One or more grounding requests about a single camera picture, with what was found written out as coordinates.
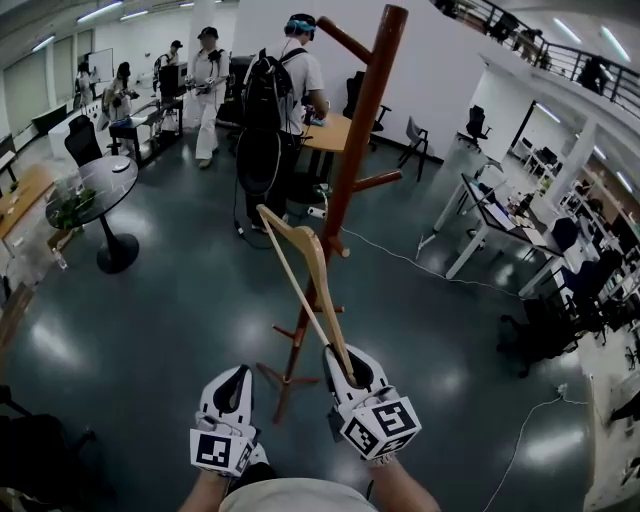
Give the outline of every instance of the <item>whiteboard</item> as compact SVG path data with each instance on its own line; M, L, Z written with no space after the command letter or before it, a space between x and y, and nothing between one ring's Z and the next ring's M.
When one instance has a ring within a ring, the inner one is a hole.
M110 82L113 80L113 48L101 52L89 54L89 69L98 70L96 79L98 82Z

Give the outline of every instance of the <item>railing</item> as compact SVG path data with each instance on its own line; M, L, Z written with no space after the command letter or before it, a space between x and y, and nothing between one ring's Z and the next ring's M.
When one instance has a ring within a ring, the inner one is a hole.
M448 16L519 52L532 66L576 82L640 119L640 74L635 71L592 53L551 44L534 34L534 28L486 0L434 2L443 4ZM598 84L583 80L584 67L591 59L601 70Z

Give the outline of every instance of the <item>window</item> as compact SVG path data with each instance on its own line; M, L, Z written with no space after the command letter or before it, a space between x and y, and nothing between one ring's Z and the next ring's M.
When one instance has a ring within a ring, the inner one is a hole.
M78 59L93 52L93 30L86 30L78 34Z
M74 69L73 39L67 37L53 44L53 78L56 84L56 100L58 105L73 98Z
M13 135L27 128L32 118L49 110L45 55L45 50L37 51L4 70L7 117Z

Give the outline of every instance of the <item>gray epoxy floor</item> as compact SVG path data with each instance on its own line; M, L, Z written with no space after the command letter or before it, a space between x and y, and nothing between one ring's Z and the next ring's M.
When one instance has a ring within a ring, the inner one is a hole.
M196 168L194 147L189 135L143 169L109 214L114 232L140 241L133 266L115 276L101 273L95 253L103 233L97 224L87 226L64 252L69 270L52 269L39 286L7 354L4 373L16 401L58 416L72 434L86 425L97 433L99 441L84 455L115 497L96 501L95 510L175 510L197 475L189 466L188 435L203 386L241 363L283 369L286 362L288 343L270 326L293 328L295 293L273 251L256 251L235 234L235 164L226 147L207 171ZM363 175L393 168L399 153L381 146L367 157ZM304 155L301 169L307 161ZM427 164L416 184L416 160L405 171L402 181L355 196L345 227L413 258L421 230L433 225L457 177ZM238 215L244 219L241 194ZM315 219L308 223L321 229ZM445 227L420 264L443 273L472 225L469 217ZM267 244L262 235L249 236ZM481 512L530 408L555 398L553 387L562 382L572 400L586 399L575 354L520 380L518 368L495 351L498 341L514 336L500 315L524 319L519 299L431 277L346 233L343 241L351 257L334 258L329 279L334 303L347 310L340 317L345 337L383 364L423 425L401 462L443 510ZM541 262L522 263L517 246L506 253L496 258L485 249L458 277L515 293ZM311 333L297 374L321 376L320 358ZM364 492L368 480L358 457L331 438L325 387L299 391L275 427L276 393L255 377L254 423L276 470ZM586 407L537 410L490 510L582 510L590 447Z

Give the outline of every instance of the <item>wooden hanger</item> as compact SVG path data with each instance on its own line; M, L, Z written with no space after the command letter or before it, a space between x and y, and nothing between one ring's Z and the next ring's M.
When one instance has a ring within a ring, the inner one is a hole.
M292 228L280 217L269 210L269 208L267 208L265 205L261 204L257 207L257 209L260 217L262 217L262 221L264 222L265 227L267 228L267 233L269 234L269 238L271 238L273 247L275 248L276 253L278 253L280 262L282 263L282 266L284 267L284 270L287 273L287 276L289 277L293 288L298 294L298 298L300 299L300 302L302 302L302 306L306 310L307 315L309 315L309 319L315 327L315 330L320 337L320 341L322 341L325 346L330 344L333 345L338 356L342 360L342 364L344 365L349 379L353 383L355 383L353 366L351 365L349 353L347 352L347 346L345 344L344 337L342 336L342 330L340 329L340 324L338 323L338 317L336 316L335 309L333 308L331 295L329 294L329 285L327 282L327 265L325 263L324 253L322 252L320 240L313 232L313 230L308 226L298 226L296 228ZM293 271L291 270L287 259L282 253L282 249L280 248L278 240L273 234L271 226L276 228L276 230L278 230L278 232L280 232L282 236L289 240L289 242L291 242L293 246L303 254L307 262L309 272L311 273L311 279L313 280L313 284L316 288L318 305L322 309L322 312L325 314L329 323L329 335L331 337L331 342L329 342L329 340L327 339L326 334L318 323L313 309L304 296L304 292L300 288L298 281L293 275Z

